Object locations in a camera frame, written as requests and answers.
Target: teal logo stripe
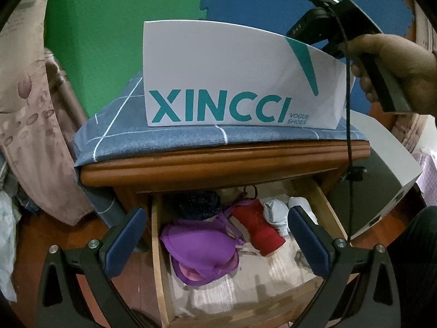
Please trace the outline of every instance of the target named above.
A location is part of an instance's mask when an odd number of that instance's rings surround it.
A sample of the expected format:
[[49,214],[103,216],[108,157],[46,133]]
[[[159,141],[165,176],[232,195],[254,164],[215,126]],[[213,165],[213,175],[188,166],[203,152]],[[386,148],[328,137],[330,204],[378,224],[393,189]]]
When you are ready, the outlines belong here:
[[287,38],[288,44],[293,50],[296,58],[299,60],[299,63],[305,73],[305,76],[311,86],[311,90],[314,96],[318,95],[317,81],[315,79],[314,67],[312,65],[311,56],[309,55],[308,47],[305,43],[299,42],[297,40]]

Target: white box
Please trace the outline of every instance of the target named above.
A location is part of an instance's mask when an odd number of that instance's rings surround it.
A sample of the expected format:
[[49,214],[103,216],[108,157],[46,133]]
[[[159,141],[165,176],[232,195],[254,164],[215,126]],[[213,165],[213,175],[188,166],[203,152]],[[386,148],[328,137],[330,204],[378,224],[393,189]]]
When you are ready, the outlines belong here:
[[294,39],[213,21],[144,23],[149,126],[283,125],[335,129],[346,65]]
[[[353,239],[378,223],[396,206],[414,185],[422,168],[394,135],[374,118],[351,111],[350,123],[367,136],[371,146],[368,158],[353,162],[368,170],[362,182],[353,184]],[[328,194],[328,200],[347,232],[349,182],[339,182]]]

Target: purple bra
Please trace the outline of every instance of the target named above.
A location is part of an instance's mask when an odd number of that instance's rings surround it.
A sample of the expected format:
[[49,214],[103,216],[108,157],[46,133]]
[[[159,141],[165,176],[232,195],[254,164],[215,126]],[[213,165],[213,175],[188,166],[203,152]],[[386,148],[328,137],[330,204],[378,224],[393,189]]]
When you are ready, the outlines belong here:
[[[235,205],[244,205],[242,200]],[[212,221],[178,219],[166,225],[161,240],[170,253],[176,276],[190,286],[201,286],[238,268],[235,246],[243,245],[241,232],[228,220],[234,206],[220,211]],[[229,228],[235,238],[231,237]]]

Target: wooden drawer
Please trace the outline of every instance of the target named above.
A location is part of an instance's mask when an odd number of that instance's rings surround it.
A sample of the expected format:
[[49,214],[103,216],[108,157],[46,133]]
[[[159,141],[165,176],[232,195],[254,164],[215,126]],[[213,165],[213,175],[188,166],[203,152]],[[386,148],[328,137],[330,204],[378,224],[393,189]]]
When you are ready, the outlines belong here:
[[[346,233],[331,205],[319,186],[311,177],[284,180],[287,194],[308,199],[318,223],[326,228],[332,238],[345,238]],[[196,317],[175,317],[168,273],[168,254],[159,240],[161,223],[166,220],[161,195],[154,195],[152,205],[152,255],[157,289],[158,305],[163,327],[203,328],[203,327],[258,327],[276,328],[289,321],[295,321],[322,283],[315,277],[283,294],[242,308],[217,314],[203,314]]]

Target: green wall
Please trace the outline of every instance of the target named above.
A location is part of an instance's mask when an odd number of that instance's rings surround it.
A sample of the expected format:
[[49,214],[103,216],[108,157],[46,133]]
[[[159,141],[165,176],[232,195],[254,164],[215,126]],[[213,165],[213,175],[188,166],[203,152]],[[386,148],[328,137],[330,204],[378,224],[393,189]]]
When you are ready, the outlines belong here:
[[143,21],[199,19],[200,0],[49,0],[45,45],[64,66],[88,116],[141,70]]

